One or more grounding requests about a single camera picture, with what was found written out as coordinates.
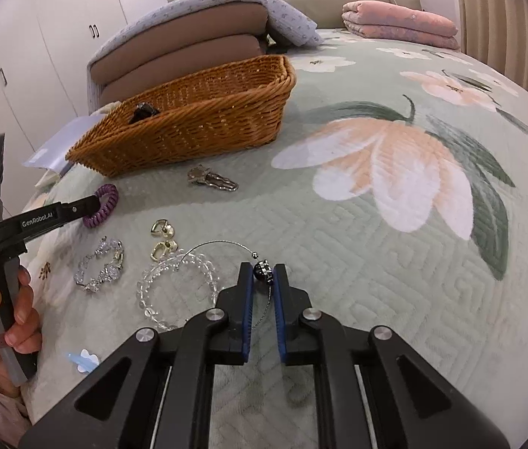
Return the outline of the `person left hand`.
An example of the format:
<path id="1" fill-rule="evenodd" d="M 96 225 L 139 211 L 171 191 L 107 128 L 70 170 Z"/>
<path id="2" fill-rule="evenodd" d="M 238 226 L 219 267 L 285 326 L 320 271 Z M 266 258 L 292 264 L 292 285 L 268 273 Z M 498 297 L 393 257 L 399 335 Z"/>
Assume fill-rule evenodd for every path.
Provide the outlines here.
<path id="1" fill-rule="evenodd" d="M 18 278 L 19 293 L 13 308 L 15 322 L 5 333 L 0 333 L 0 349 L 8 346 L 21 355 L 32 355 L 42 348 L 41 319 L 34 307 L 31 276 L 23 266 L 19 266 Z M 0 393 L 10 398 L 17 398 L 21 394 L 21 388 L 10 379 L 9 369 L 2 360 L 1 354 Z"/>

